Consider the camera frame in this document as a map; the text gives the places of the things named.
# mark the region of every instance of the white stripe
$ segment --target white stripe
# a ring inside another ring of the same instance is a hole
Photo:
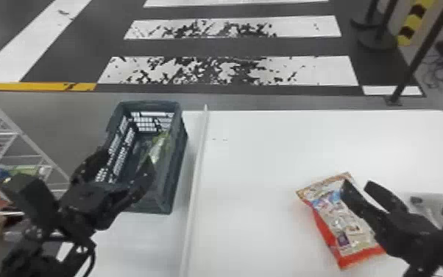
[[[144,7],[220,6],[236,4],[285,4],[326,2],[327,0],[147,0]]]
[[[0,83],[20,81],[90,1],[53,1],[0,50]]]
[[[348,56],[112,57],[98,83],[358,85]]]
[[[366,95],[391,95],[397,87],[394,85],[365,85],[362,87],[364,94]],[[408,86],[403,91],[402,95],[405,96],[422,96],[422,92],[417,86]]]
[[[130,26],[125,39],[340,36],[339,24],[335,16],[324,15],[137,20]]]

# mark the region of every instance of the snack bag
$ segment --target snack bag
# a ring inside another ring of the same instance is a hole
[[[355,184],[346,172],[297,191],[299,198],[313,208],[318,229],[340,269],[384,253],[366,221],[341,201],[340,189],[346,179]]]

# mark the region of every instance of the black pole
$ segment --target black pole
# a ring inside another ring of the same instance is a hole
[[[380,0],[371,0],[371,4],[369,4],[369,8],[367,9],[365,20],[366,22],[371,22],[372,17],[376,13],[376,9],[378,8],[378,3]]]
[[[359,34],[359,43],[372,51],[391,51],[397,47],[397,38],[388,31],[388,23],[397,7],[398,0],[390,0],[385,15],[377,30],[371,29]]]
[[[378,13],[378,3],[380,0],[371,0],[369,6],[364,12],[360,11],[350,19],[352,26],[359,29],[375,28],[381,23],[381,15]]]
[[[397,6],[398,0],[390,0],[388,6],[386,7],[385,15],[383,15],[383,21],[381,21],[381,25],[378,27],[376,31],[376,40],[380,40],[385,35],[386,30],[388,29],[388,23],[390,22],[391,16],[395,11],[395,7]]]
[[[400,99],[400,96],[402,96],[402,92],[407,86],[408,82],[411,80],[412,75],[417,70],[419,65],[421,64],[422,60],[424,60],[424,57],[428,53],[429,49],[432,47],[434,41],[438,37],[439,32],[441,32],[443,28],[443,10],[439,14],[438,19],[434,22],[433,27],[431,28],[431,31],[429,32],[428,36],[424,41],[422,42],[421,47],[417,51],[414,59],[412,60],[411,65],[408,67],[407,73],[404,76],[404,79],[402,82],[397,86],[394,93],[386,98],[386,103],[388,105],[399,105],[398,102]]]

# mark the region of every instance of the black plastic basket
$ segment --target black plastic basket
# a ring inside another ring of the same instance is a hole
[[[96,181],[129,185],[135,180],[140,163],[150,155],[155,165],[155,182],[127,210],[170,214],[187,139],[178,103],[121,102],[110,118],[103,144],[110,160],[96,175]]]

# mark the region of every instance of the white wire rack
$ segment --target white wire rack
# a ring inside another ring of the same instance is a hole
[[[67,174],[45,154],[0,109],[0,180],[18,172],[38,176],[59,197],[68,184]],[[5,212],[4,215],[21,215],[22,212]]]

